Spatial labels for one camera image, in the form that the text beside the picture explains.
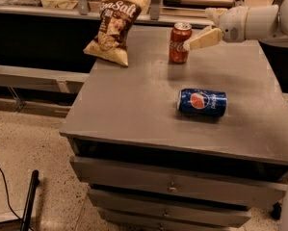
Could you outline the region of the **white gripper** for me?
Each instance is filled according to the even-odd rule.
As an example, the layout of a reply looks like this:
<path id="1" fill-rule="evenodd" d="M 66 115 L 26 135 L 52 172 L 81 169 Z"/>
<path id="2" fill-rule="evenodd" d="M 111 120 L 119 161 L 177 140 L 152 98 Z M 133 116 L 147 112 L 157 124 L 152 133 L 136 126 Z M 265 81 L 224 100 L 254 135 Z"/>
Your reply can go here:
<path id="1" fill-rule="evenodd" d="M 219 28 L 205 27 L 183 43 L 187 51 L 217 45 L 222 39 L 226 42 L 242 42 L 246 39 L 246 21 L 249 7 L 207 8 L 206 17 Z"/>

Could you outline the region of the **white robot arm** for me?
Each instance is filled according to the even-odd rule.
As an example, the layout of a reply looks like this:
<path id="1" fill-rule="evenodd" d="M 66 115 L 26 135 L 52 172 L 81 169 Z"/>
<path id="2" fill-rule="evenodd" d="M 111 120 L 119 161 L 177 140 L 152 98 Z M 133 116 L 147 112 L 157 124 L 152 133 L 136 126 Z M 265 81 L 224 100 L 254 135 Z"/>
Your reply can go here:
<path id="1" fill-rule="evenodd" d="M 205 13 L 215 27 L 207 26 L 187 39 L 183 43 L 187 50 L 214 46 L 221 40 L 234 43 L 259 40 L 288 47 L 288 0 L 263 7 L 208 8 Z"/>

